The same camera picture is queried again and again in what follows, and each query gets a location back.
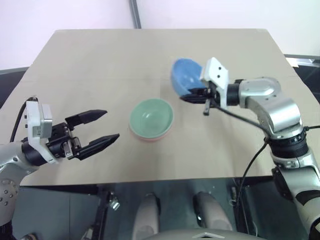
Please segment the white wall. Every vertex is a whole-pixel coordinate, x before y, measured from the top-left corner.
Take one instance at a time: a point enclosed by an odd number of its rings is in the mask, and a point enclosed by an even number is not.
[[[284,54],[320,56],[320,0],[137,0],[141,26],[267,29]]]
[[[128,0],[0,0],[0,70],[30,66],[58,29],[133,27]]]

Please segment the cardboard surface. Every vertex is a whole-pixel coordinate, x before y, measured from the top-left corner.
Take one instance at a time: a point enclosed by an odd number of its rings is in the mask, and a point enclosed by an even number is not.
[[[302,121],[320,123],[319,104],[263,29],[59,30],[27,70],[0,111],[1,136],[10,138],[21,104],[31,95],[50,104],[54,124],[90,109],[108,113],[79,125],[73,135],[84,146],[98,137],[120,133],[103,152],[88,159],[46,164],[23,185],[73,185],[132,181],[242,176],[263,144],[263,133],[212,109],[179,100],[170,81],[172,64],[191,58],[204,65],[216,57],[235,79],[274,77],[297,103]],[[140,101],[162,98],[174,109],[170,133],[157,142],[143,142],[129,130],[129,116]],[[234,113],[256,116],[238,106]],[[16,139],[27,131],[20,124]],[[308,145],[320,155],[316,132]],[[249,176],[271,174],[269,147],[252,165]]]

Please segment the blue bowl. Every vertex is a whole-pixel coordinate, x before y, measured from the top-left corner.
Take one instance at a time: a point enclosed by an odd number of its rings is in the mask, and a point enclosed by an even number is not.
[[[178,59],[172,66],[171,82],[174,91],[179,95],[187,95],[189,89],[205,88],[200,81],[202,67],[188,58]]]

